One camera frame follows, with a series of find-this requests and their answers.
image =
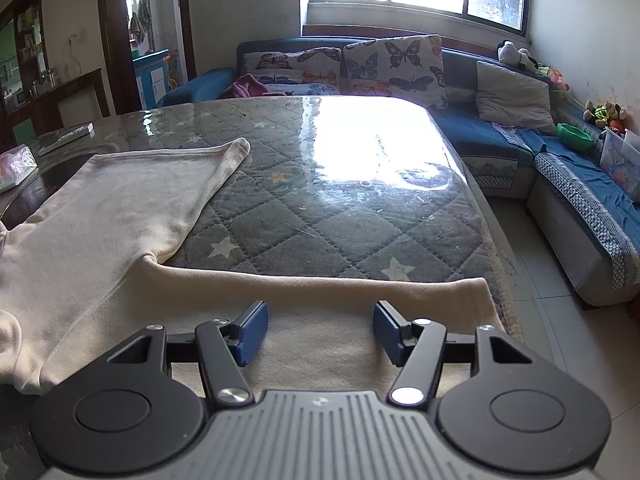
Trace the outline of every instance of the white towel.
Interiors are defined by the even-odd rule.
[[[0,234],[0,383],[40,394],[151,323],[190,332],[254,300],[270,329],[246,370],[259,392],[386,389],[397,373],[376,347],[372,305],[454,332],[500,326],[486,282],[400,283],[175,269],[200,211],[248,153],[218,148],[93,156],[24,224]],[[196,387],[189,370],[179,380]]]

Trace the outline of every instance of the window frame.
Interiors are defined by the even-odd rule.
[[[515,34],[516,36],[520,36],[522,38],[526,36],[527,24],[529,23],[529,0],[523,0],[521,28],[509,27],[508,25],[503,25],[502,23],[492,22],[492,20],[487,20],[485,18],[480,18],[478,16],[469,14],[468,13],[469,0],[463,1],[462,13],[451,12],[450,10],[433,9],[431,7],[420,7],[420,6],[413,6],[409,4],[400,4],[397,2],[393,2],[391,0],[386,0],[385,2],[382,2],[380,0],[309,0],[309,3],[312,3],[312,4],[324,4],[324,3],[368,4],[368,5],[378,5],[378,6],[384,6],[384,7],[399,7],[400,9],[423,10],[425,12],[434,12],[435,14],[442,14],[444,16],[450,16],[452,18],[458,18],[460,20],[465,20],[468,22],[479,23],[487,27],[497,28],[499,30],[510,32],[511,34]]]

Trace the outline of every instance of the blue sofa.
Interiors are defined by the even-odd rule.
[[[344,48],[366,39],[307,37],[241,43],[235,69],[211,70],[167,94],[161,105],[218,99],[239,75],[242,57],[249,52]],[[557,138],[543,137],[537,130],[484,122],[476,109],[476,63],[500,63],[446,48],[442,55],[449,108],[430,109],[430,113],[482,191],[527,200],[528,209],[586,303],[603,306],[640,294],[640,212],[599,168],[601,131],[584,123],[583,110],[556,98],[551,85],[552,115],[557,122],[591,133],[596,143],[589,153],[571,152]],[[340,76],[346,79],[344,61]],[[632,235],[627,234],[629,229],[634,230]]]
[[[250,52],[299,52],[317,47],[344,48],[355,41],[369,38],[287,38],[240,43],[236,49],[236,68],[217,68],[169,92],[160,103],[170,106],[181,103],[218,99],[225,88],[240,73],[242,58]],[[500,133],[481,120],[476,110],[476,89],[479,60],[500,65],[495,59],[444,48],[442,50],[445,83],[449,99],[448,110],[434,110],[432,116],[443,134],[458,151],[483,192],[524,200],[536,179],[533,154],[526,145],[514,142],[507,133]],[[346,79],[342,61],[340,74]]]

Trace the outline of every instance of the tissue box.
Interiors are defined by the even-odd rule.
[[[600,167],[631,200],[640,203],[640,152],[608,128],[606,132]]]
[[[0,155],[0,193],[20,184],[37,168],[31,150],[24,144]]]

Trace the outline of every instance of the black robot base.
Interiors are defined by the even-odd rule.
[[[45,480],[596,479],[610,415],[586,387],[493,326],[447,334],[386,301],[373,333],[401,367],[374,391],[267,390],[239,367],[257,354],[268,308],[191,334],[150,325],[34,406],[31,436]],[[206,398],[171,379],[197,362]],[[471,377],[435,399],[442,365]]]

